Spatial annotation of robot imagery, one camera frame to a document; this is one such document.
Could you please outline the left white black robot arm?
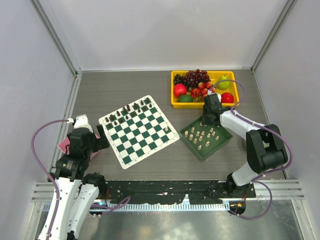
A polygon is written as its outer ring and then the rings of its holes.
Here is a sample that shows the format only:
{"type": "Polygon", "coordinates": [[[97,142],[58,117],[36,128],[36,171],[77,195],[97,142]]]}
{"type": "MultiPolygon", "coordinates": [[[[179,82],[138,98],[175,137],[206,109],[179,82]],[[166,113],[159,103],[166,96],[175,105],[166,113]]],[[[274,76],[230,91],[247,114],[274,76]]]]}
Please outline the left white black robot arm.
{"type": "Polygon", "coordinates": [[[88,123],[75,125],[67,138],[68,152],[56,163],[54,194],[40,240],[77,240],[94,200],[107,193],[103,175],[85,174],[92,153],[109,147],[107,139],[97,138],[88,123]]]}

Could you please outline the green white chess board mat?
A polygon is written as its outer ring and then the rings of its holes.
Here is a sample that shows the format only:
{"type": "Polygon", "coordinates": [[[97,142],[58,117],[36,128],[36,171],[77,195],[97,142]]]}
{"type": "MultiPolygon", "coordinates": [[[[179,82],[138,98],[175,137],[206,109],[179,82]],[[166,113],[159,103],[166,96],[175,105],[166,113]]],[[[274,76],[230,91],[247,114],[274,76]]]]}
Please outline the green white chess board mat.
{"type": "Polygon", "coordinates": [[[180,139],[150,95],[100,117],[98,122],[124,170],[180,139]]]}

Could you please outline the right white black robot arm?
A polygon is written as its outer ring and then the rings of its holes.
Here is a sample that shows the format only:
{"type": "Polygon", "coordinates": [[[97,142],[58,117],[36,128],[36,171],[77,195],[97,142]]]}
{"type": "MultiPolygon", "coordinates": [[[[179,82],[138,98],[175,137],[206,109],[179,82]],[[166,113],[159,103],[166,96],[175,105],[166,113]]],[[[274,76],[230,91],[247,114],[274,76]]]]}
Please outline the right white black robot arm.
{"type": "Polygon", "coordinates": [[[204,97],[202,123],[229,129],[245,141],[246,163],[226,180],[226,192],[232,197],[238,197],[244,186],[276,171],[289,160],[278,126],[256,123],[232,107],[223,107],[216,93],[204,97]]]}

